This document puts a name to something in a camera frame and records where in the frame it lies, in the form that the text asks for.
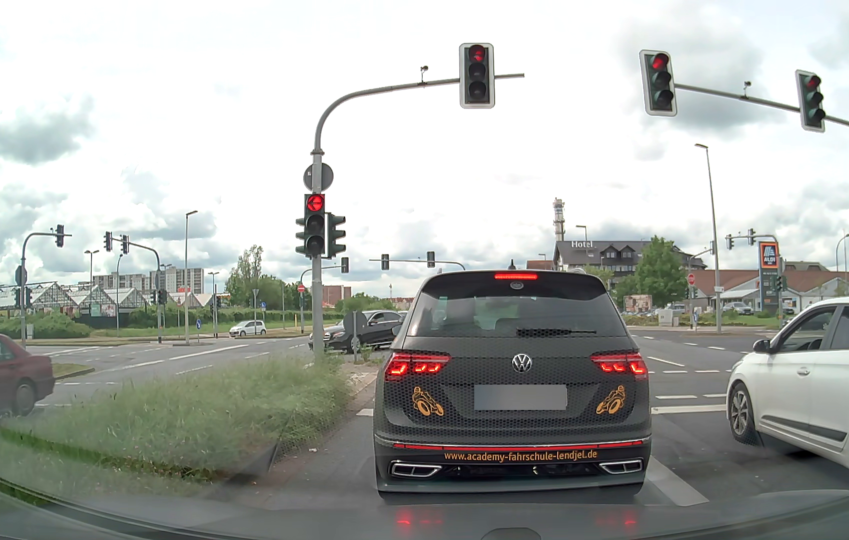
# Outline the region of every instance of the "brake light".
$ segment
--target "brake light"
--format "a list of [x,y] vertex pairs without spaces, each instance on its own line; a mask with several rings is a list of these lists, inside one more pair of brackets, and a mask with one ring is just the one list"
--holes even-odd
[[592,354],[591,361],[605,373],[630,373],[639,381],[648,377],[648,366],[641,358],[640,352],[621,352],[614,355]]
[[496,280],[536,280],[538,278],[538,274],[529,274],[529,273],[516,273],[516,272],[500,272],[494,274],[494,278]]
[[408,372],[438,373],[448,361],[450,354],[427,352],[392,352],[388,366],[384,368],[384,380],[396,383]]

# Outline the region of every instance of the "grass median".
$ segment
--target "grass median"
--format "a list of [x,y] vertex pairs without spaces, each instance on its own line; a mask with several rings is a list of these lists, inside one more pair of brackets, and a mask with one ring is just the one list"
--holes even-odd
[[125,384],[0,425],[0,477],[58,497],[190,495],[341,418],[346,378],[300,357]]

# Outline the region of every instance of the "car wheel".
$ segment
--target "car wheel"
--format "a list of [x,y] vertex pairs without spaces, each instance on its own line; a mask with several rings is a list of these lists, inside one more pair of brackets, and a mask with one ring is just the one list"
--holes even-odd
[[17,416],[28,416],[34,411],[34,402],[37,392],[34,385],[22,380],[14,389],[14,403],[11,404],[11,412]]
[[742,382],[730,389],[728,399],[728,423],[730,433],[739,443],[756,446],[760,442],[754,429],[754,409],[751,394]]

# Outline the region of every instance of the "rear bumper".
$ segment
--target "rear bumper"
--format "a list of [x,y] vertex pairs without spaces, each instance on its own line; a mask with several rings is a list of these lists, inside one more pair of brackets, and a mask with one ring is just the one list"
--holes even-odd
[[492,493],[644,482],[651,437],[564,445],[440,446],[374,437],[377,489]]

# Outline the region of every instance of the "windshield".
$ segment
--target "windshield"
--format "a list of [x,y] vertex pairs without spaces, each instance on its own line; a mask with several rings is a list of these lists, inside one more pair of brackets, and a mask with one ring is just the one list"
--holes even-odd
[[0,0],[0,536],[848,494],[849,0]]

